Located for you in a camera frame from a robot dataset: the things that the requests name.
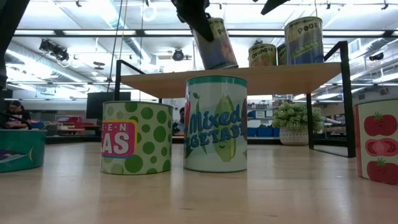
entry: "fish can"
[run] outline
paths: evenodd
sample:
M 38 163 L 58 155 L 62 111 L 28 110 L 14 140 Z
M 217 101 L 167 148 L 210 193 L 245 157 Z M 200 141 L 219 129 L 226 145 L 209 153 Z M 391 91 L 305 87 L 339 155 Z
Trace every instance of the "fish can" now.
M 287 63 L 323 62 L 322 20 L 318 17 L 303 17 L 285 27 Z
M 0 173 L 42 166 L 46 132 L 0 129 Z
M 208 76 L 187 80 L 184 168 L 236 172 L 247 167 L 247 81 Z
M 398 185 L 398 98 L 360 102 L 353 111 L 358 175 Z
M 277 48 L 278 51 L 278 65 L 286 65 L 286 47 L 281 44 Z
M 276 64 L 276 46 L 273 44 L 257 44 L 249 49 L 249 66 L 260 67 Z
M 206 70 L 237 68 L 238 63 L 224 26 L 224 20 L 211 18 L 208 21 L 214 36 L 212 42 L 208 42 L 196 30 L 192 29 L 204 68 Z
M 172 112 L 160 103 L 105 102 L 101 171 L 134 175 L 170 170 Z

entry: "monitor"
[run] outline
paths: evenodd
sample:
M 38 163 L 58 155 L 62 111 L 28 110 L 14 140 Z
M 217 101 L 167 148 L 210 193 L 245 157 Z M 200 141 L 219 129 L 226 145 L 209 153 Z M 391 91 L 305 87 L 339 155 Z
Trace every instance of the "monitor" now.
M 103 103 L 107 101 L 113 101 L 113 92 L 110 93 L 88 93 L 87 94 L 87 109 L 86 118 L 87 119 L 100 119 L 102 120 Z M 130 101 L 131 93 L 122 92 L 120 93 L 119 99 L 122 101 Z

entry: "green polka dot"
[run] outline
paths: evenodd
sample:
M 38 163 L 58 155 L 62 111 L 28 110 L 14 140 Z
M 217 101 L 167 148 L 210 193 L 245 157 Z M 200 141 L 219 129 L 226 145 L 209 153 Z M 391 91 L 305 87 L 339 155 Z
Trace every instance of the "green polka dot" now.
M 170 161 L 167 159 L 166 161 L 164 161 L 164 163 L 163 163 L 163 171 L 168 171 L 168 170 L 170 170 L 170 167 L 171 167 L 171 164 L 170 164 Z
M 162 150 L 160 150 L 160 153 L 162 154 L 162 156 L 166 156 L 167 155 L 167 148 L 163 147 Z
M 136 102 L 125 103 L 124 108 L 127 112 L 134 112 L 138 108 L 138 104 Z
M 150 126 L 148 124 L 142 125 L 142 131 L 147 133 L 148 131 L 150 131 Z
M 158 126 L 154 131 L 154 138 L 157 142 L 163 142 L 166 138 L 166 129 L 163 126 Z
M 147 174 L 156 174 L 156 173 L 157 173 L 157 170 L 154 169 L 154 168 L 151 168 L 151 169 L 149 169 L 149 170 L 147 171 Z
M 156 158 L 156 156 L 152 156 L 151 158 L 150 158 L 150 162 L 151 163 L 156 163 L 157 162 L 157 158 Z
M 122 112 L 122 111 L 118 111 L 118 112 L 116 113 L 116 117 L 117 117 L 118 119 L 123 119 L 123 117 L 124 117 L 123 112 Z
M 137 121 L 137 123 L 138 123 L 138 118 L 136 116 L 131 116 L 130 119 L 134 120 L 134 121 Z
M 113 111 L 114 111 L 113 107 L 110 106 L 110 107 L 108 107 L 108 110 L 106 112 L 108 113 L 108 116 L 112 116 Z
M 123 166 L 121 164 L 114 164 L 111 169 L 112 174 L 123 174 Z
M 104 162 L 104 163 L 111 163 L 112 162 L 112 160 L 113 160 L 113 158 L 107 158 L 107 157 L 102 157 L 102 161 Z
M 157 118 L 157 121 L 158 121 L 160 124 L 164 124 L 164 123 L 166 122 L 166 119 L 167 119 L 167 114 L 166 114 L 165 111 L 159 111 L 159 112 L 157 113 L 156 118 Z
M 141 116 L 144 119 L 151 119 L 154 115 L 154 111 L 152 111 L 151 108 L 145 107 L 144 109 L 141 110 Z
M 142 150 L 146 154 L 152 154 L 155 151 L 155 145 L 152 142 L 145 142 L 145 144 L 142 147 Z
M 132 173 L 140 171 L 143 165 L 144 162 L 142 161 L 141 157 L 138 155 L 133 155 L 132 157 L 124 161 L 124 166 L 126 170 Z
M 140 133 L 137 134 L 137 143 L 141 142 L 142 136 Z

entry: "green polka dot can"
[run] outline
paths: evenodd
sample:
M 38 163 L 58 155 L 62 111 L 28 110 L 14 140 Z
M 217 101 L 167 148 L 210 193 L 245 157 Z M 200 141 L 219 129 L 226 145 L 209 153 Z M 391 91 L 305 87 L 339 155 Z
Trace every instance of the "green polka dot can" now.
M 172 107 L 140 101 L 103 106 L 101 171 L 156 174 L 171 168 Z

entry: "fish illustration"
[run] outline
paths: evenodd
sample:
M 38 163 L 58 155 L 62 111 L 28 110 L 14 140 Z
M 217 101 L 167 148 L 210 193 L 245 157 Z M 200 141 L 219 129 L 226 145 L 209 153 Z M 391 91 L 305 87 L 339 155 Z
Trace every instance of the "fish illustration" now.
M 32 149 L 30 149 L 28 154 L 23 154 L 23 153 L 16 152 L 16 151 L 0 150 L 0 164 L 9 162 L 9 161 L 13 161 L 16 159 L 20 159 L 25 156 L 29 156 L 29 159 L 31 161 L 33 161 L 32 160 L 32 151 L 33 151 L 33 147 L 32 147 Z

